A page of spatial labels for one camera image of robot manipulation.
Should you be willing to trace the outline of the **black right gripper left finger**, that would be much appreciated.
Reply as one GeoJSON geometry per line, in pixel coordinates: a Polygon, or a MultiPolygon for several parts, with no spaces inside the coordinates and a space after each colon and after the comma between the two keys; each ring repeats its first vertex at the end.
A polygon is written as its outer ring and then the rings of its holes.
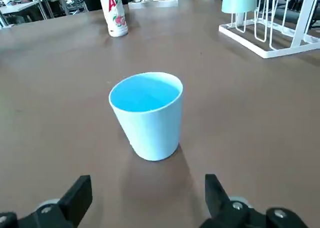
{"type": "Polygon", "coordinates": [[[1,227],[78,227],[93,200],[90,175],[80,176],[57,203],[44,204],[18,218],[13,211],[0,214],[1,227]]]}

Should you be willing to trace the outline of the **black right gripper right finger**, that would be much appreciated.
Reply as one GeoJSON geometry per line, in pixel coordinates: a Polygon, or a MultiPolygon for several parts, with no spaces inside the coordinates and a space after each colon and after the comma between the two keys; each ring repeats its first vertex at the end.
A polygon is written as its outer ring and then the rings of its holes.
{"type": "Polygon", "coordinates": [[[211,217],[200,227],[308,227],[295,212],[284,207],[271,207],[262,214],[239,199],[231,200],[214,174],[205,175],[204,194],[211,217]]]}

